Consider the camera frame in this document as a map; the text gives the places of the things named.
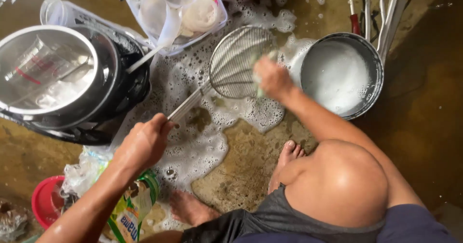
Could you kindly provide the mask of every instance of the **red bowl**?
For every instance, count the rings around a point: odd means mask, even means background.
[[[41,181],[32,194],[32,212],[44,229],[61,216],[64,199],[59,195],[64,176],[53,176]]]

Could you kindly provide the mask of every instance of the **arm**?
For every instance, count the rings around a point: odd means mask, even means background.
[[[338,139],[357,144],[370,152],[381,164],[389,183],[388,208],[399,204],[418,204],[424,207],[408,182],[392,161],[359,128],[326,110],[296,87],[287,69],[268,58],[256,63],[254,71],[262,78],[261,89],[267,96],[291,110],[315,138],[321,142]]]
[[[114,153],[98,181],[67,210],[37,243],[97,242],[115,205],[142,170],[159,161],[173,127],[163,114],[137,123]]]

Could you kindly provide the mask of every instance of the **strainer handle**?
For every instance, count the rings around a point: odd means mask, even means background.
[[[201,98],[211,90],[212,86],[209,81],[206,81],[205,84],[200,86],[193,94],[191,94],[187,100],[183,101],[183,103],[172,112],[172,114],[167,117],[169,121],[172,122],[179,122],[185,114],[191,110],[194,106],[198,104]]]

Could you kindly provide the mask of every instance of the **foot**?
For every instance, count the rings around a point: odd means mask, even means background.
[[[193,227],[220,216],[217,211],[200,202],[191,193],[179,190],[172,192],[169,205],[172,217],[175,220],[192,225]]]
[[[278,178],[281,170],[286,166],[286,164],[304,156],[306,156],[304,149],[302,149],[300,145],[296,144],[293,140],[289,140],[285,143],[280,157],[278,158],[278,163],[273,171],[272,178],[270,179],[268,194],[272,193],[280,186]]]

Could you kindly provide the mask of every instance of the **red handle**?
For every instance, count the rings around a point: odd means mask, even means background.
[[[350,16],[350,22],[352,23],[352,33],[360,35],[360,25],[358,24],[357,14],[353,14]]]

